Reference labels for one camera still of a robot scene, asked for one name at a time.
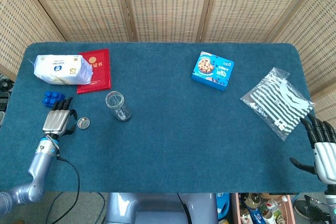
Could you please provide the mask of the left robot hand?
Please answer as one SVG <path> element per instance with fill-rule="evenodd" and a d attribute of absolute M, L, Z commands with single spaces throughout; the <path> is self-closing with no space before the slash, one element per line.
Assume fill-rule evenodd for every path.
<path fill-rule="evenodd" d="M 74 124 L 70 129 L 67 129 L 68 123 L 71 116 L 75 120 L 78 119 L 78 115 L 75 109 L 70 109 L 71 101 L 73 97 L 68 99 L 57 101 L 49 113 L 47 114 L 44 126 L 43 133 L 49 135 L 53 139 L 58 139 L 63 135 L 71 135 L 75 129 L 76 124 Z"/>

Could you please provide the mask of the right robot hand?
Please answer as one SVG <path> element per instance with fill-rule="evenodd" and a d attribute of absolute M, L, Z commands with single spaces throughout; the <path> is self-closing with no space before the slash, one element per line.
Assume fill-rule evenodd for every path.
<path fill-rule="evenodd" d="M 291 163 L 298 169 L 316 175 L 326 185 L 336 185 L 336 130 L 327 121 L 321 121 L 312 114 L 309 120 L 300 119 L 304 125 L 314 154 L 314 165 L 306 165 L 291 157 Z"/>

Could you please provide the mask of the clear glass jar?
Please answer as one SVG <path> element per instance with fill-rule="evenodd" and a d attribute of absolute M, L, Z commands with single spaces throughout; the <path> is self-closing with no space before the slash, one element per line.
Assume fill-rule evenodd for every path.
<path fill-rule="evenodd" d="M 122 93 L 118 91 L 111 91 L 106 95 L 105 101 L 107 107 L 111 109 L 117 120 L 126 122 L 131 118 L 131 110 L 127 106 Z"/>

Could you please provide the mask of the blue toy building block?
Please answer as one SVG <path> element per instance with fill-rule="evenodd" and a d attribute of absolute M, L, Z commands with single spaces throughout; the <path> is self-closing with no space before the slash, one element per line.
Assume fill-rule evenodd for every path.
<path fill-rule="evenodd" d="M 48 108 L 52 108 L 54 104 L 61 98 L 61 93 L 57 91 L 46 91 L 42 103 Z"/>

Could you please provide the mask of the white tissue pack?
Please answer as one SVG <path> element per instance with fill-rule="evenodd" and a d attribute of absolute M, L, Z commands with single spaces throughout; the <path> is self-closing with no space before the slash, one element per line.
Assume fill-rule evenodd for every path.
<path fill-rule="evenodd" d="M 86 85 L 93 70 L 82 55 L 38 55 L 34 75 L 48 84 Z"/>

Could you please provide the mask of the striped shirt in plastic bag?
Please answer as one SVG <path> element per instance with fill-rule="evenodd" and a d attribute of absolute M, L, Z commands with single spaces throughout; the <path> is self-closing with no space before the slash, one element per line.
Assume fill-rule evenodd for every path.
<path fill-rule="evenodd" d="M 287 80 L 288 77 L 288 72 L 274 67 L 240 98 L 283 141 L 314 107 L 314 103 Z"/>

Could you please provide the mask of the red certificate booklet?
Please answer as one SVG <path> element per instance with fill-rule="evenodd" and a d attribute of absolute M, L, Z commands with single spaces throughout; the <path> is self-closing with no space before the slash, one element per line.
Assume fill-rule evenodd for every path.
<path fill-rule="evenodd" d="M 92 66 L 93 75 L 89 84 L 77 86 L 77 94 L 111 89 L 109 49 L 81 52 L 80 55 Z"/>

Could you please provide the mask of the black sneaker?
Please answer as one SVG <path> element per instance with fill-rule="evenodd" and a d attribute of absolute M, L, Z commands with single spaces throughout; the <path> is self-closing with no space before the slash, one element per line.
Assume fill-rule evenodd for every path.
<path fill-rule="evenodd" d="M 294 211 L 310 221 L 325 221 L 324 212 L 317 206 L 309 205 L 303 199 L 296 199 L 293 203 Z"/>

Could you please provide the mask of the pink storage crate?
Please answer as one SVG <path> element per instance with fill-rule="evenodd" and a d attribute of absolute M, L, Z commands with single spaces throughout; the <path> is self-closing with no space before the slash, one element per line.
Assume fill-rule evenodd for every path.
<path fill-rule="evenodd" d="M 288 195 L 232 193 L 233 224 L 296 224 Z"/>

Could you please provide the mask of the blue table cloth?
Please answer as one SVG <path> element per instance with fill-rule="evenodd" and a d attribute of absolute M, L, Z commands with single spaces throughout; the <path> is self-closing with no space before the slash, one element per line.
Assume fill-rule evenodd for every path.
<path fill-rule="evenodd" d="M 38 55 L 109 49 L 112 88 L 124 95 L 131 119 L 118 121 L 106 91 L 77 94 L 33 73 Z M 233 61 L 220 91 L 191 79 L 201 51 Z M 269 192 L 325 190 L 303 125 L 280 139 L 240 98 L 277 67 L 309 97 L 298 51 L 291 44 L 42 42 L 27 47 L 0 127 L 0 191 L 28 183 L 27 171 L 43 135 L 46 91 L 73 97 L 71 107 L 90 126 L 60 138 L 47 190 L 102 192 Z"/>

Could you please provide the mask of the blue plastic container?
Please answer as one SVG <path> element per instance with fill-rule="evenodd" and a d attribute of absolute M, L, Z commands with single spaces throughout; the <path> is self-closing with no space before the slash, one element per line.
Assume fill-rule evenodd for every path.
<path fill-rule="evenodd" d="M 226 217 L 230 207 L 230 193 L 216 194 L 217 215 L 218 219 L 222 220 Z"/>

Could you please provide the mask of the blue cookie box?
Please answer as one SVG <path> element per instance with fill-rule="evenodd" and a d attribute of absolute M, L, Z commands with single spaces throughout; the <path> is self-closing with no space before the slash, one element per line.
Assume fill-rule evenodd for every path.
<path fill-rule="evenodd" d="M 228 86 L 234 64 L 229 59 L 201 51 L 191 79 L 211 88 L 224 91 Z"/>

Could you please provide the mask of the robot torso base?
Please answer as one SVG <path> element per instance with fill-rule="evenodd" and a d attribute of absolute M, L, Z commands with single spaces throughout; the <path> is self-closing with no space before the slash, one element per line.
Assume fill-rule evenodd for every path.
<path fill-rule="evenodd" d="M 141 212 L 182 213 L 184 224 L 218 224 L 214 193 L 110 193 L 104 224 L 135 224 Z"/>

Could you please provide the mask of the wicker folding screen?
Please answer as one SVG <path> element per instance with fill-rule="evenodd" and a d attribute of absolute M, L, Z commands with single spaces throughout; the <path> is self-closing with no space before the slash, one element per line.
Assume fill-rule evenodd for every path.
<path fill-rule="evenodd" d="M 43 41 L 287 42 L 336 125 L 336 0 L 0 0 L 0 78 Z"/>

